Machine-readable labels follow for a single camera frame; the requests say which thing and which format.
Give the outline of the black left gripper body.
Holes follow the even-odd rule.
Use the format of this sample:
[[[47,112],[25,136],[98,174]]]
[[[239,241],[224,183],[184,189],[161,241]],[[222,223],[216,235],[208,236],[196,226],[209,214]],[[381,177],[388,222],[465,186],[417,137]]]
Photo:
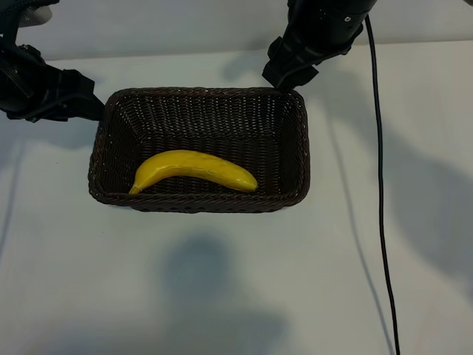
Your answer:
[[[51,118],[55,69],[30,45],[1,45],[1,111],[8,118]]]

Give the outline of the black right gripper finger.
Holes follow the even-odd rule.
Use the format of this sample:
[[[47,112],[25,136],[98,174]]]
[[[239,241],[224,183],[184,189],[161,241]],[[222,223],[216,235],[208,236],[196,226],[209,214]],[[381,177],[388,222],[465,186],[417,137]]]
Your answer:
[[[293,51],[282,37],[271,43],[268,49],[269,62],[263,69],[262,76],[274,88],[294,88],[296,85],[290,78]]]
[[[314,67],[316,57],[301,55],[281,57],[276,60],[279,78],[277,88],[294,88],[304,86],[311,81],[318,70]]]

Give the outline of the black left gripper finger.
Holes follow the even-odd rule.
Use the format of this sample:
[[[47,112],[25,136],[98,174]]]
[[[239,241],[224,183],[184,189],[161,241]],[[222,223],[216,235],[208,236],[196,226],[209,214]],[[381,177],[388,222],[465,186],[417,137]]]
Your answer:
[[[62,104],[38,112],[28,118],[28,121],[68,121],[70,118],[84,118],[89,121],[99,121],[103,117],[104,105],[88,105],[88,104]]]
[[[77,70],[61,70],[50,65],[45,68],[47,88],[43,105],[59,108],[70,101],[83,109],[103,109],[103,102],[95,95],[95,82]]]

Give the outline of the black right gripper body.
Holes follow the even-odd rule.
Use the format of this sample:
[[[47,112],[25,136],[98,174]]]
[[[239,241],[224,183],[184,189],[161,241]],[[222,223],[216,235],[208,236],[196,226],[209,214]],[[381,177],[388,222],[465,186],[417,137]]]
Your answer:
[[[345,55],[375,3],[376,0],[289,1],[282,48],[309,65]]]

